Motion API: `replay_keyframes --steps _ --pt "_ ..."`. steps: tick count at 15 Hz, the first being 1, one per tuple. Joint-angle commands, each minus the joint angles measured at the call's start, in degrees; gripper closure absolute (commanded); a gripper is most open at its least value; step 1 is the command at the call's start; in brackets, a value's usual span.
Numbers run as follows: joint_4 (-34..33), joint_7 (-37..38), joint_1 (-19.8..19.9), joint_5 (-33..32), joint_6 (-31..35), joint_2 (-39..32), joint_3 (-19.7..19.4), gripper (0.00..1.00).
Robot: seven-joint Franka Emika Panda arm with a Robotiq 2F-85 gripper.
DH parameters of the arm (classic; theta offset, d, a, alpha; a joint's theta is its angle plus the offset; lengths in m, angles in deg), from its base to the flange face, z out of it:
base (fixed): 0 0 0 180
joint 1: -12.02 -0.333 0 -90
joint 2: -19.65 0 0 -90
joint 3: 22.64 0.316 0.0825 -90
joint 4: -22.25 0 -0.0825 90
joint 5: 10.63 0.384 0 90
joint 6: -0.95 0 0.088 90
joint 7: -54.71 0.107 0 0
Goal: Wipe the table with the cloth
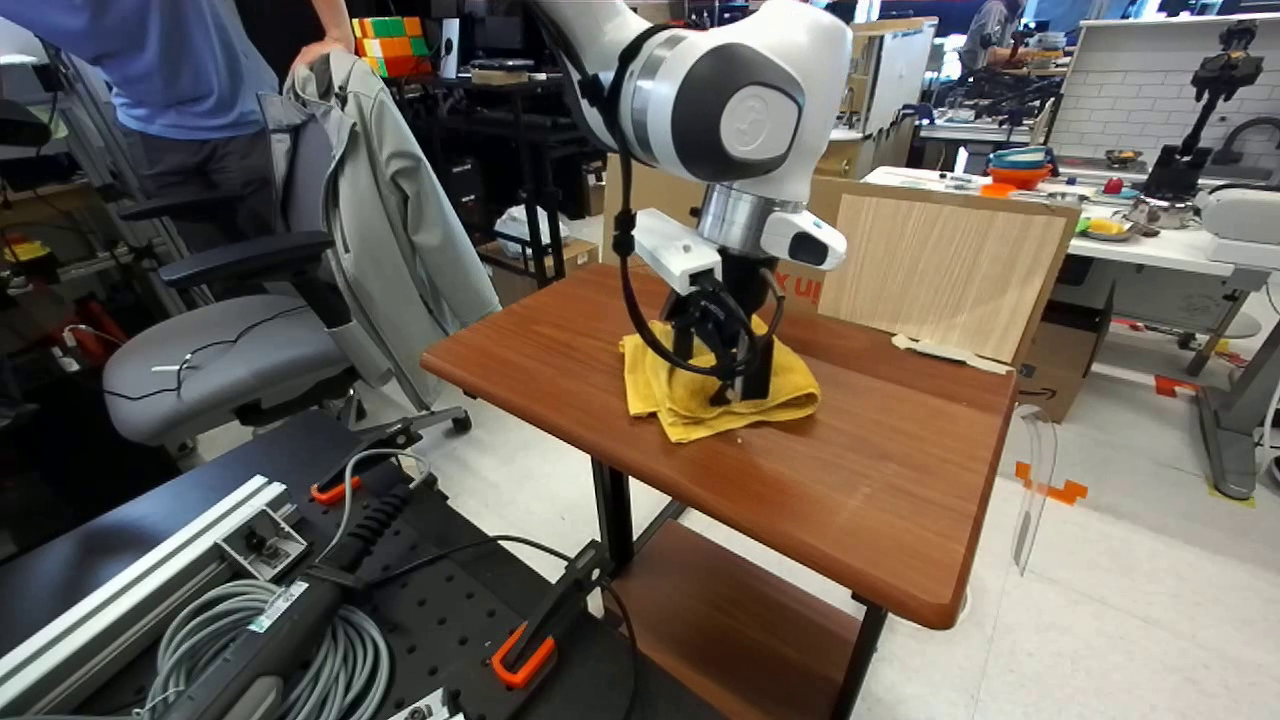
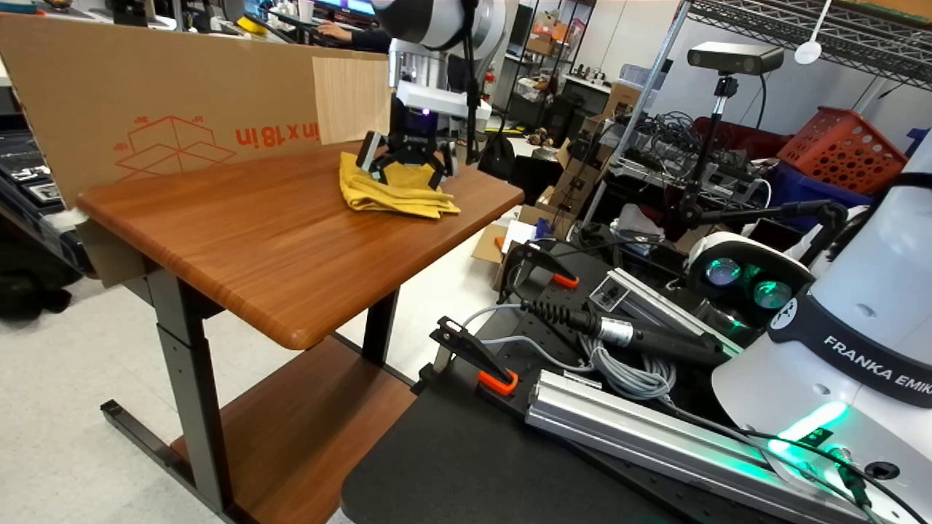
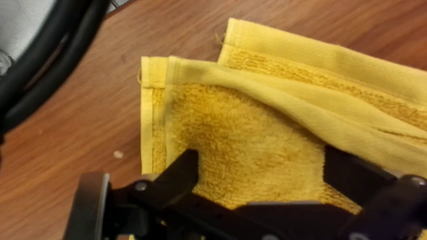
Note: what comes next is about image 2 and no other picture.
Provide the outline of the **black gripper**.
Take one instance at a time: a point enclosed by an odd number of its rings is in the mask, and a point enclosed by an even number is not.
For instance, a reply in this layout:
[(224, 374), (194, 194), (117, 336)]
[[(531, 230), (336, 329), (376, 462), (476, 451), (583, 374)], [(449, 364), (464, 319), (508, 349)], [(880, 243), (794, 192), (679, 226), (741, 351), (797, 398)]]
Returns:
[(376, 160), (385, 153), (385, 144), (400, 162), (427, 162), (433, 168), (427, 176), (432, 189), (458, 172), (455, 149), (439, 149), (439, 117), (433, 111), (397, 105), (388, 137), (379, 131), (363, 134), (356, 166), (374, 179), (382, 179)]

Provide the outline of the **white Franka robot base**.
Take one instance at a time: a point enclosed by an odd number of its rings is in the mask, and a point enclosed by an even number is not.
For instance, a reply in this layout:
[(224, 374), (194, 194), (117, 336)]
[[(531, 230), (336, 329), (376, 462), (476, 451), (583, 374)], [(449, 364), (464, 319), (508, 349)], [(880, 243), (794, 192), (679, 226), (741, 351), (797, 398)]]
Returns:
[(859, 232), (770, 329), (711, 374), (742, 430), (816, 473), (837, 451), (932, 514), (932, 134)]

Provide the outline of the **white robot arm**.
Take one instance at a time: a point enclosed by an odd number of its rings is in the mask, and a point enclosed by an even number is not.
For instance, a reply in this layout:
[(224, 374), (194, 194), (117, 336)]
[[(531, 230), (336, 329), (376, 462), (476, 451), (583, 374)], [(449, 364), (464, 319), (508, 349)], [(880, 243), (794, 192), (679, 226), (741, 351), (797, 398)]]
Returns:
[(480, 76), (503, 42), (503, 0), (374, 0), (391, 31), (391, 131), (371, 131), (356, 166), (385, 182), (391, 166), (432, 166), (427, 185), (458, 172), (449, 124), (460, 121), (476, 153)]

